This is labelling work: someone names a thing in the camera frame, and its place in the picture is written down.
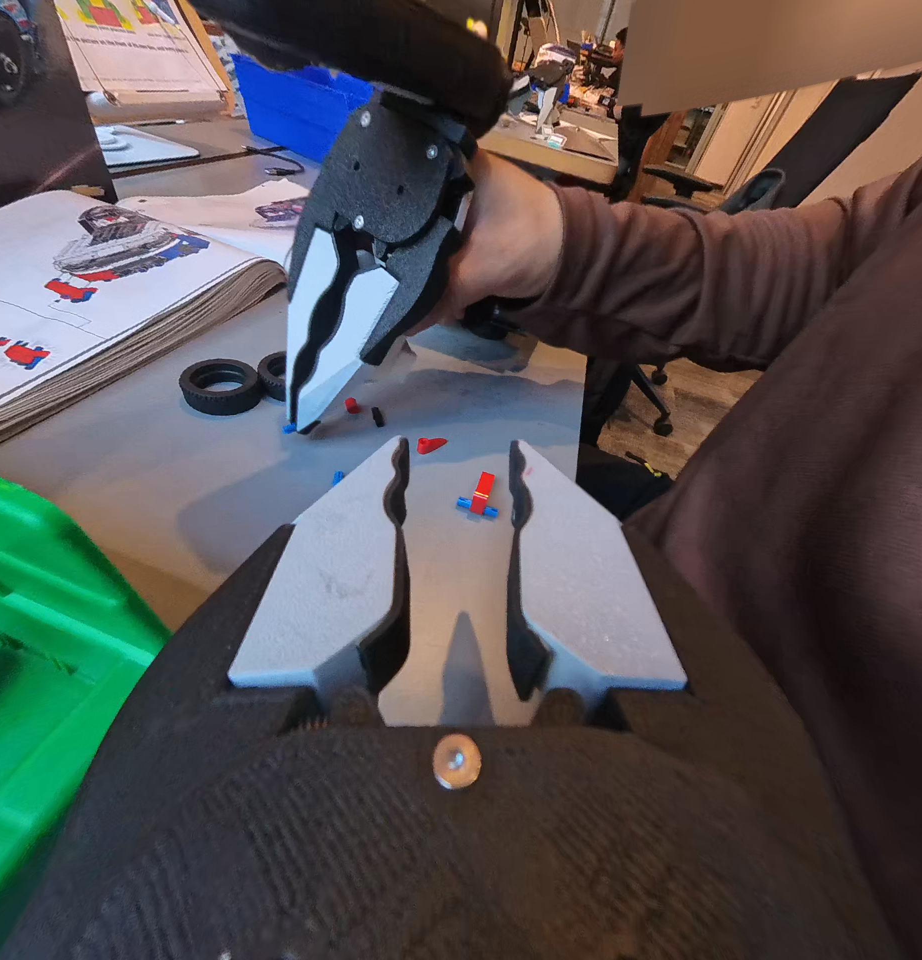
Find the person's right hand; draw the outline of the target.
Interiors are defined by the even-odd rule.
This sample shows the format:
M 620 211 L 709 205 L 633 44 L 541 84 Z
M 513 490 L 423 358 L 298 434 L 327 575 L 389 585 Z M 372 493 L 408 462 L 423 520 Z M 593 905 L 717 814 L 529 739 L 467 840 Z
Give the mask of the person's right hand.
M 454 325 L 487 298 L 535 299 L 559 264 L 564 218 L 551 186 L 483 150 L 470 171 L 474 189 L 462 245 L 449 260 L 443 295 L 410 335 Z

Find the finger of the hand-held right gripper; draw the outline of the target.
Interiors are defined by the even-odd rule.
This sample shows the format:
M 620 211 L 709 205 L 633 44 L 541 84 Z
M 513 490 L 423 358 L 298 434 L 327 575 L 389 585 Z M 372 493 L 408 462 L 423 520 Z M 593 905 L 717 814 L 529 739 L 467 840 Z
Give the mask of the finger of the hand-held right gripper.
M 362 366 L 360 353 L 392 300 L 399 282 L 381 266 L 360 270 L 342 300 L 340 323 L 317 352 L 313 371 L 298 392 L 298 432 L 319 423 Z
M 338 307 L 332 292 L 338 277 L 335 235 L 316 226 L 310 236 L 287 308 L 285 384 L 287 423 L 298 432 L 315 419 L 302 411 L 301 393 L 316 371 L 335 331 Z

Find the white tray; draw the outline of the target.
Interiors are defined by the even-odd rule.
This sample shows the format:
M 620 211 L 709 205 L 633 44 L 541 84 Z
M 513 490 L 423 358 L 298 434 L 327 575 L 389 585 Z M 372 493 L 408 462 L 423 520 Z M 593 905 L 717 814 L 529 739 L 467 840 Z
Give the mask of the white tray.
M 196 160 L 200 151 L 132 126 L 94 126 L 107 169 Z

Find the toy car box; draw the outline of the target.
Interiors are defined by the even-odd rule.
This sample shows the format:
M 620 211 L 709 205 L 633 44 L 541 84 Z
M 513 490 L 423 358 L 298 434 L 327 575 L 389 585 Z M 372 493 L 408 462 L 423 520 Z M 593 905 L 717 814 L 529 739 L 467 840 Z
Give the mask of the toy car box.
M 0 1 L 0 208 L 72 190 L 118 195 L 50 1 Z

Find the green plastic bin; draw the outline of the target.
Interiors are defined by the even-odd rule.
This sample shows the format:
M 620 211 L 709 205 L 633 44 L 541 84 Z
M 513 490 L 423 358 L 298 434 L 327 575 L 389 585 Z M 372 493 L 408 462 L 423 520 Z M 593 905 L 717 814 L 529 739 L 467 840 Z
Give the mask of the green plastic bin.
M 0 948 L 170 630 L 78 524 L 0 477 Z

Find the person's black pants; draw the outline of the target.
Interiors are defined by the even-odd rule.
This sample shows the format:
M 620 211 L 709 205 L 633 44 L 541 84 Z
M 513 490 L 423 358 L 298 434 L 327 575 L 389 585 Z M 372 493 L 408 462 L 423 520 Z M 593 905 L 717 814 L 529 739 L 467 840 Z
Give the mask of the person's black pants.
M 620 522 L 665 495 L 673 480 L 655 479 L 625 457 L 580 443 L 575 482 Z

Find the grey desk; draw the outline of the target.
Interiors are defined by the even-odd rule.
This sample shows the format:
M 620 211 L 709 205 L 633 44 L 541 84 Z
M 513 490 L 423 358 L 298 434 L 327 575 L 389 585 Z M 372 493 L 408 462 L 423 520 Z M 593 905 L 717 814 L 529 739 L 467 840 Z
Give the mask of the grey desk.
M 381 695 L 384 717 L 409 726 L 527 723 L 505 655 L 512 546 L 508 450 L 523 439 L 575 478 L 584 360 L 511 335 L 479 340 L 436 326 L 387 375 L 362 374 L 351 397 L 384 414 L 333 417 L 309 437 L 285 435 L 284 405 L 211 416 L 183 402 L 196 361 L 256 363 L 285 345 L 287 300 L 258 305 L 0 443 L 0 476 L 77 522 L 170 627 L 278 527 L 395 436 L 447 439 L 411 454 L 404 535 L 411 647 Z M 497 518 L 456 507 L 493 474 Z

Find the blue plastic bin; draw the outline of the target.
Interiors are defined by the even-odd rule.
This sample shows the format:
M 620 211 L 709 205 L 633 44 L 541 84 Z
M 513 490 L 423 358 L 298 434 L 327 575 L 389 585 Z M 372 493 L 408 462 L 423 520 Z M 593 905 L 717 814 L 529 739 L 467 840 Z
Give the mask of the blue plastic bin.
M 323 67 L 275 71 L 245 54 L 231 60 L 251 132 L 317 162 L 375 92 L 368 81 Z

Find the open instruction booklet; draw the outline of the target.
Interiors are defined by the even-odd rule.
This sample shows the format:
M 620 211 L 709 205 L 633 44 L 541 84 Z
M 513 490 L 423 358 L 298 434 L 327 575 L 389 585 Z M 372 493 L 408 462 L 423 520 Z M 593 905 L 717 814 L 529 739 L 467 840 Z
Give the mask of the open instruction booklet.
M 0 444 L 265 299 L 310 191 L 0 208 Z

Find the person's brown sweater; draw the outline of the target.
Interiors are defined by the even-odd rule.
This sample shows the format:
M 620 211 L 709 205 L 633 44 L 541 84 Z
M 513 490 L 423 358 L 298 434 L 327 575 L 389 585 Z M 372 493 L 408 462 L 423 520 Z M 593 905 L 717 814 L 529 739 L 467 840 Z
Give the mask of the person's brown sweater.
M 766 369 L 641 511 L 801 716 L 922 958 L 922 321 Z

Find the white black desk device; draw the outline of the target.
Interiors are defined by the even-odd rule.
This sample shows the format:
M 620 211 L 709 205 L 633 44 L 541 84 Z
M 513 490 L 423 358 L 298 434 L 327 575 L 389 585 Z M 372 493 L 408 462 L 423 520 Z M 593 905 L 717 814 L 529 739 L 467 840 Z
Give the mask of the white black desk device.
M 575 69 L 572 56 L 538 59 L 527 71 L 527 88 L 510 108 L 517 117 L 527 117 L 533 125 L 534 138 L 547 138 L 554 133 L 559 122 L 558 104 L 570 88 Z

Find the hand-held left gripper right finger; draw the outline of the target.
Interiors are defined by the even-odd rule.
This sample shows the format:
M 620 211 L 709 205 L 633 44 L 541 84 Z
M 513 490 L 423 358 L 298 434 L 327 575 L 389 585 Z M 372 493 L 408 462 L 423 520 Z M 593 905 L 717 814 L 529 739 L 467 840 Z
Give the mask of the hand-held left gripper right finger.
M 568 690 L 592 712 L 611 690 L 686 691 L 623 523 L 522 439 L 508 480 L 506 661 L 518 700 Z

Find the printed instruction sheet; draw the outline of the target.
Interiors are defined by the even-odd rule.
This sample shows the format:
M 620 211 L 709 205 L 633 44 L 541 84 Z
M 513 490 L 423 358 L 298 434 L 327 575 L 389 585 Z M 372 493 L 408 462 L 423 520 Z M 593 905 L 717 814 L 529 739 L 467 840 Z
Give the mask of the printed instruction sheet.
M 229 93 L 176 2 L 56 1 L 80 89 L 99 106 L 207 104 Z

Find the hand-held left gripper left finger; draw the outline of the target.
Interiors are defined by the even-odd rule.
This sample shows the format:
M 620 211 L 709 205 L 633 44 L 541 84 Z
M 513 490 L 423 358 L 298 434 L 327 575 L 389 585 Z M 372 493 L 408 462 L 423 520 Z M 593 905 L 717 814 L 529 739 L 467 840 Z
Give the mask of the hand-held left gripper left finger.
M 407 438 L 391 438 L 297 516 L 227 669 L 234 688 L 307 688 L 331 710 L 397 676 L 410 648 L 409 474 Z

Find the background desk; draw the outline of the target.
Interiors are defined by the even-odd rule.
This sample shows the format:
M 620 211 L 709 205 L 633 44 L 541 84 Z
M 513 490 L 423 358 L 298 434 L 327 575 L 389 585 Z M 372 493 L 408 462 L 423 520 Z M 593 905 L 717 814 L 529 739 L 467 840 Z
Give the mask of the background desk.
M 610 151 L 604 156 L 555 147 L 535 131 L 533 124 L 505 114 L 478 140 L 479 148 L 534 175 L 568 177 L 590 189 L 604 190 L 614 180 L 618 163 Z

